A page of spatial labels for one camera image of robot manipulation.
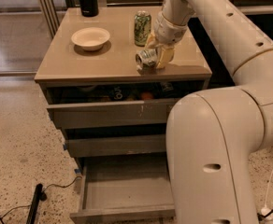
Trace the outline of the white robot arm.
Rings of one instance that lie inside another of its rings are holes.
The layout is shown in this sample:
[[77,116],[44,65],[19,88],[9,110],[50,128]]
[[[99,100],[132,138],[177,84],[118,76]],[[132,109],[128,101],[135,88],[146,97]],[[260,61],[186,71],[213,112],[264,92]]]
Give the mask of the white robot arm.
[[165,0],[155,42],[195,14],[234,81],[180,99],[166,126],[177,224],[259,224],[248,158],[273,145],[273,41],[228,0]]

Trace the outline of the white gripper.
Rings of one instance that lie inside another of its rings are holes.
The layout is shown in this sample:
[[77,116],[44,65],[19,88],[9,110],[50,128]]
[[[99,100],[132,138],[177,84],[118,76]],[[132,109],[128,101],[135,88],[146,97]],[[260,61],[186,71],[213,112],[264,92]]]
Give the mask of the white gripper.
[[157,69],[164,68],[174,58],[174,45],[180,42],[187,30],[188,16],[181,15],[181,22],[170,21],[159,12],[154,23],[154,34],[149,34],[145,48],[156,49]]

